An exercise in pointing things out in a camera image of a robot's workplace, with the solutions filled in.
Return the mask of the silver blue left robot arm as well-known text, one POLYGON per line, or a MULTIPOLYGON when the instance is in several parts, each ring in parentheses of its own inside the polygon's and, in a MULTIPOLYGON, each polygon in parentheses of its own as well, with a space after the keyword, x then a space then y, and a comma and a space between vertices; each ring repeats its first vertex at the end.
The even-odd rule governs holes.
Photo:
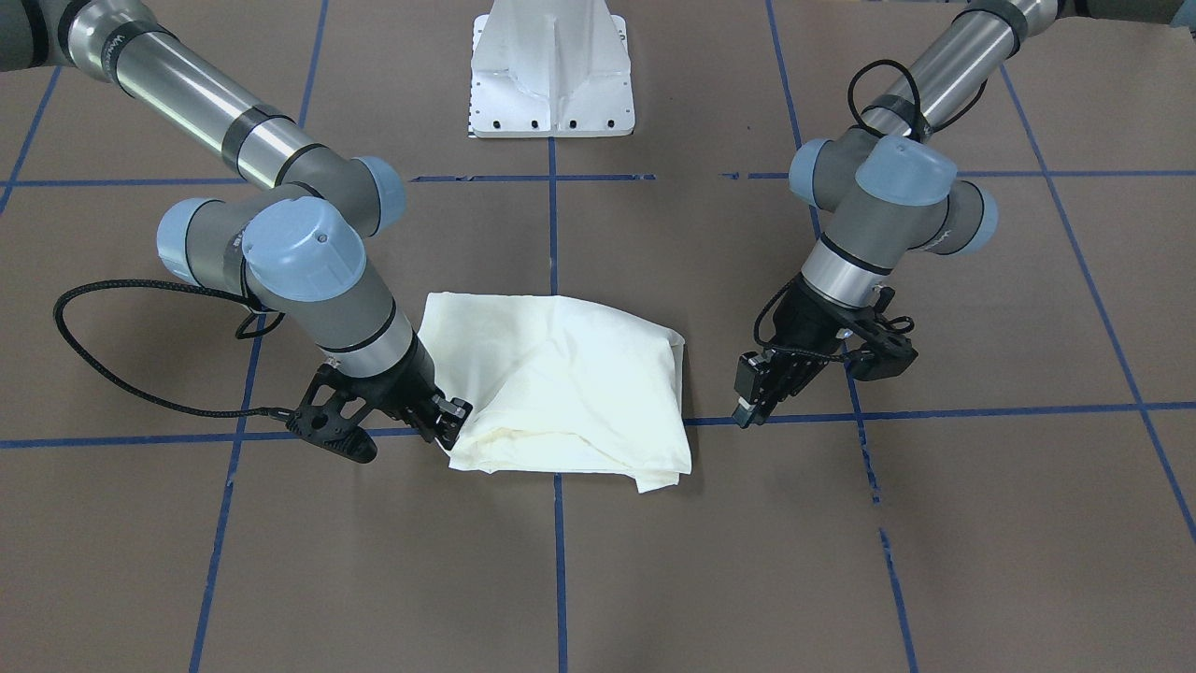
POLYGON ((915 362, 911 319, 886 316, 893 268, 907 251, 977 251, 999 221, 990 192, 928 141, 1061 13, 1060 1, 971 1, 913 65, 884 61, 901 79, 866 108, 850 103, 853 123, 840 137, 797 149, 791 191, 832 221, 761 311, 774 334, 755 334, 757 349, 739 359, 736 426, 764 424, 828 365, 879 380, 915 362))

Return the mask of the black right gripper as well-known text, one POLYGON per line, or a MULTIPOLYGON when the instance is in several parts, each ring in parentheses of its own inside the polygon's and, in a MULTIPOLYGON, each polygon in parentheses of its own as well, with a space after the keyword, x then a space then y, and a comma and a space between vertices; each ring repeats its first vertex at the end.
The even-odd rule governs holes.
POLYGON ((349 400, 364 400, 364 406, 348 417, 350 424, 362 424, 372 410, 380 410, 390 418, 415 427, 425 442, 445 452, 460 438, 472 412, 470 402, 443 397, 434 380, 431 353, 417 337, 390 369, 371 378, 352 378, 342 369, 328 369, 327 384, 349 400))

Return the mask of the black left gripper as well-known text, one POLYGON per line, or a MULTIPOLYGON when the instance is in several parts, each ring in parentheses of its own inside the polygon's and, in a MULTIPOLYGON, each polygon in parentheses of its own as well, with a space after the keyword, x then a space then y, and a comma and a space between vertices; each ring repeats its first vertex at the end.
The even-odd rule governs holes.
POLYGON ((753 325, 758 351, 745 351, 736 363, 734 390, 738 394, 732 420, 736 426, 764 426, 782 400, 798 394, 831 362, 848 372, 848 359, 840 353, 838 332, 846 312, 854 307, 830 301, 803 277, 792 279, 777 290, 753 325), (759 338, 759 322, 773 312, 775 334, 759 338))

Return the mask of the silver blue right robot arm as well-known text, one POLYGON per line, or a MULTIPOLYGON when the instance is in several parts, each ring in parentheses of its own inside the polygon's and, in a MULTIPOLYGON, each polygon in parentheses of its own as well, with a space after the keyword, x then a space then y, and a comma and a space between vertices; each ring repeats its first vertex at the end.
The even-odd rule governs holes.
POLYGON ((5 1, 4 71, 67 65, 110 82, 205 145, 258 192, 193 197, 161 216, 159 290, 221 298, 294 320, 324 362, 294 408, 236 409, 367 464, 364 418, 383 412, 448 451, 471 405, 437 387, 434 362, 364 241, 405 212, 405 184, 377 157, 338 157, 277 108, 189 50, 141 1, 5 1))

